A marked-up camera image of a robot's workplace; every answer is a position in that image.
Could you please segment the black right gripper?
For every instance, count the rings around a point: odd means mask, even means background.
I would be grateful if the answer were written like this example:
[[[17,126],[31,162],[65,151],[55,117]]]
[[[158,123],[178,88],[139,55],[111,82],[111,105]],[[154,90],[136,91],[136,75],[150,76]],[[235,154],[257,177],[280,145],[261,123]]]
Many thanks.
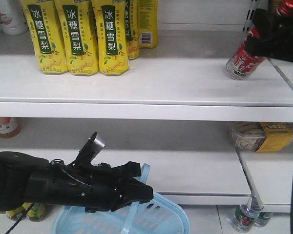
[[[256,9],[252,22],[257,30],[256,37],[272,37],[282,33],[278,41],[266,41],[248,36],[245,50],[252,56],[293,62],[293,9],[277,8],[275,12]],[[283,16],[291,17],[291,20],[282,21]]]

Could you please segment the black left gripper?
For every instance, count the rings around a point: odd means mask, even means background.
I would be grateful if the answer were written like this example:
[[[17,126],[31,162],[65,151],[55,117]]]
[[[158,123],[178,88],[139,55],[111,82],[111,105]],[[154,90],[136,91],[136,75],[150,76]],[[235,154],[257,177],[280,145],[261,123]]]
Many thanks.
[[[115,211],[132,202],[148,203],[153,188],[135,178],[140,176],[137,162],[111,167],[53,164],[32,172],[24,191],[24,201],[85,207],[88,212]]]

